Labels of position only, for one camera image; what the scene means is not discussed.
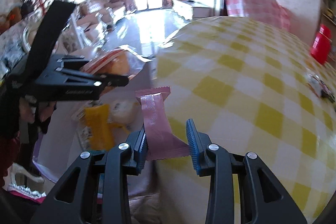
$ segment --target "pink candy wrapper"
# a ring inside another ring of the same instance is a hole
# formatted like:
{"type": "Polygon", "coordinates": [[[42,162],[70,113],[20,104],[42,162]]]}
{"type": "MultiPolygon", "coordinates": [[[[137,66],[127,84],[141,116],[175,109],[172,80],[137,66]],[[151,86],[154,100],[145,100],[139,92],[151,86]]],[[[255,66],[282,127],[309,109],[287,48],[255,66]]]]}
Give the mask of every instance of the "pink candy wrapper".
{"type": "Polygon", "coordinates": [[[169,94],[169,86],[135,92],[142,108],[148,143],[147,160],[163,160],[190,155],[189,145],[172,133],[166,117],[163,102],[169,94]]]}

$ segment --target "red bottle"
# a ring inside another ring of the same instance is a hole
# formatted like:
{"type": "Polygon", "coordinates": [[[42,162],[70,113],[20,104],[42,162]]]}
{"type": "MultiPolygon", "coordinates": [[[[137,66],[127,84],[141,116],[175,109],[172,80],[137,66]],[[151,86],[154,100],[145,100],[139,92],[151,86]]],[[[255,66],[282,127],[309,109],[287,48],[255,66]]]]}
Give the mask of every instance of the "red bottle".
{"type": "Polygon", "coordinates": [[[326,25],[321,24],[320,31],[317,33],[313,46],[310,48],[311,56],[321,65],[327,60],[331,49],[330,37],[330,29],[326,25]]]}

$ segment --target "checkered tablecloth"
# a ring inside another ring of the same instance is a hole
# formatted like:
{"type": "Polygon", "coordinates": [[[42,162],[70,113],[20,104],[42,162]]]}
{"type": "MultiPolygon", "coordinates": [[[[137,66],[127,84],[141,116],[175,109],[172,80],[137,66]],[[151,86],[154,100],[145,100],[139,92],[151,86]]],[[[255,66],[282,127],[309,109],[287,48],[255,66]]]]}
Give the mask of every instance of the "checkered tablecloth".
{"type": "MultiPolygon", "coordinates": [[[[304,75],[313,70],[335,91],[336,71],[296,36],[248,18],[193,21],[172,42],[159,54],[156,85],[171,87],[165,110],[174,134],[187,142],[185,122],[193,118],[229,152],[256,152],[312,223],[336,189],[336,113],[304,75]]],[[[210,178],[196,175],[190,157],[159,161],[158,171],[164,210],[204,224],[210,178]]]]}

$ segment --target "tv stand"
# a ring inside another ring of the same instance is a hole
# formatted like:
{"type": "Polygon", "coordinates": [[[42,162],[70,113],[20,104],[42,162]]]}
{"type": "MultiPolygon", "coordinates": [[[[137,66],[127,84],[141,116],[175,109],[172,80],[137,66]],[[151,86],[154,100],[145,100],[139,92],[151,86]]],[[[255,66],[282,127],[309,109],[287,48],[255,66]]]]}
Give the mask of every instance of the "tv stand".
{"type": "Polygon", "coordinates": [[[211,17],[212,8],[199,2],[189,2],[188,0],[173,0],[173,10],[185,20],[197,20],[211,17]]]}

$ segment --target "floral tablecloth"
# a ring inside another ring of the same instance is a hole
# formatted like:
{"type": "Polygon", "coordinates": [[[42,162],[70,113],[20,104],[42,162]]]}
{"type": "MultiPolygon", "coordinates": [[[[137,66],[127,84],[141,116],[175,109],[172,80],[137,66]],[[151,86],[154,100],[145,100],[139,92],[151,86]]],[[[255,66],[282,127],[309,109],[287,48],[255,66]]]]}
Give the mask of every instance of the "floral tablecloth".
{"type": "MultiPolygon", "coordinates": [[[[174,134],[187,142],[185,122],[193,118],[229,152],[256,152],[312,223],[336,189],[336,113],[304,76],[308,68],[335,91],[336,71],[296,36],[248,18],[193,21],[171,42],[158,57],[156,85],[171,87],[165,110],[174,134]]],[[[196,175],[190,157],[158,161],[158,172],[163,211],[204,224],[210,178],[196,175]]]]}

